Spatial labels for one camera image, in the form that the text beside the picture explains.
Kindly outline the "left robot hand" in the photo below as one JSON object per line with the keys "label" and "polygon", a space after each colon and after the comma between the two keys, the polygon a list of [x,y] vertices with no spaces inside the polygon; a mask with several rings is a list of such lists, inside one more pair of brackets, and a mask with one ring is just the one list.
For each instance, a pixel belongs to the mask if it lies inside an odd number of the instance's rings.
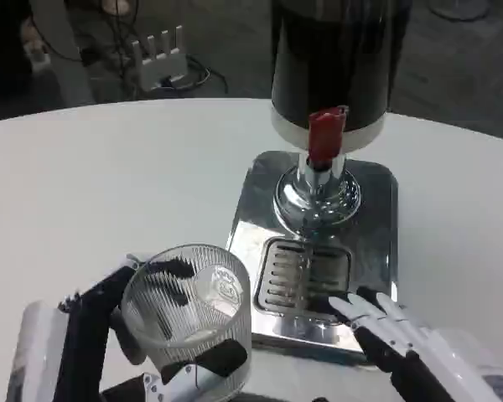
{"label": "left robot hand", "polygon": [[245,366],[244,345],[228,339],[157,374],[143,373],[100,389],[110,331],[131,362],[145,358],[120,310],[126,286],[143,263],[128,255],[122,266],[85,293],[76,293],[57,307],[41,301],[26,306],[8,401],[196,401]]}

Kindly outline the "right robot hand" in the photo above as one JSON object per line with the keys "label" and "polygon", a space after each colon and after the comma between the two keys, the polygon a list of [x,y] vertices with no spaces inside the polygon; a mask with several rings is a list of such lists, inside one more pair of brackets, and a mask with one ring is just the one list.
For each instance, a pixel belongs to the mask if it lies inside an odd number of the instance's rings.
{"label": "right robot hand", "polygon": [[469,333],[425,326],[364,286],[326,303],[403,400],[503,401],[503,368]]}

